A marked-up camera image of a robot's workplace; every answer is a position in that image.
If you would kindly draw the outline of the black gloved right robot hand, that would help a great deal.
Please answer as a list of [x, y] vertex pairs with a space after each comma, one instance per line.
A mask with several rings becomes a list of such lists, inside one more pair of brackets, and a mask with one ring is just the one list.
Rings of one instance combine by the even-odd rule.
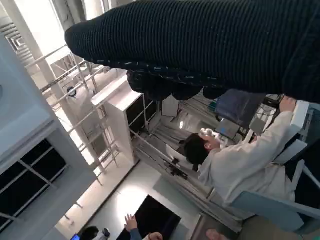
[[140, 0], [71, 26], [65, 42], [156, 101], [231, 89], [320, 101], [317, 0]]

